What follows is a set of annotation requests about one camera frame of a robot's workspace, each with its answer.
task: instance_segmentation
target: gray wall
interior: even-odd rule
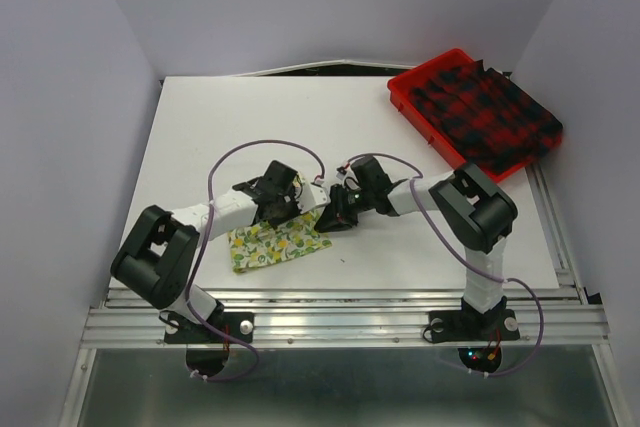
[[[511,69],[551,0],[117,0],[162,74],[335,58],[420,62],[452,47]]]
[[[640,0],[554,0],[516,79],[565,123],[544,167],[640,420]]]
[[[158,83],[115,0],[0,12],[0,425],[57,425]]]

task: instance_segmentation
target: metal floor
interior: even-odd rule
[[[507,347],[503,366],[527,352]],[[457,352],[272,351],[249,379],[205,385],[189,378],[184,351],[103,350],[79,425],[615,425],[589,346],[544,347],[527,369],[499,381],[469,376],[439,358],[456,361]]]

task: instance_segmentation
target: black mounting bracket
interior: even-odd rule
[[[225,312],[222,315],[216,316],[216,320],[213,321],[212,325],[216,329],[250,344],[253,342],[253,331],[243,334],[240,330],[240,324],[243,321],[249,321],[251,325],[254,325],[254,319],[255,314],[253,312]],[[224,339],[210,332],[203,325],[194,324],[175,312],[169,312],[167,322],[165,323],[175,326],[176,330],[173,334],[165,331],[165,344],[223,344],[225,342]]]
[[[475,164],[456,169],[429,193],[462,245],[485,254],[511,233],[518,216],[513,200]]]
[[[199,234],[171,212],[147,207],[111,264],[111,275],[158,310],[169,307],[187,285]],[[153,245],[164,246],[156,253]]]
[[[518,321],[513,310],[507,309],[507,299],[493,309],[479,313],[464,300],[461,310],[434,310],[429,312],[429,325],[423,331],[427,342],[440,344],[443,342],[486,341],[496,331],[500,332],[502,341],[520,339]]]
[[[258,206],[254,223],[266,221],[275,228],[300,215],[293,183],[297,176],[296,170],[273,160],[262,177],[236,184],[233,190],[248,195]]]

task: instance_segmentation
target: red tray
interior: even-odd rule
[[[460,49],[445,52],[430,61],[408,70],[389,81],[387,87],[391,91],[391,103],[396,106],[398,112],[404,115],[409,122],[427,139],[427,142],[446,160],[451,167],[457,169],[466,162],[465,158],[445,139],[431,123],[425,119],[418,109],[409,100],[409,94],[413,87],[422,87],[427,80],[442,70],[449,70],[474,60]],[[494,182],[506,179],[514,172],[527,165],[520,163],[509,170],[496,174],[484,169],[485,173]]]

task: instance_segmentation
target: red and black plaid cloth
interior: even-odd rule
[[[438,73],[411,97],[466,160],[494,174],[539,159],[562,138],[548,110],[481,60]]]

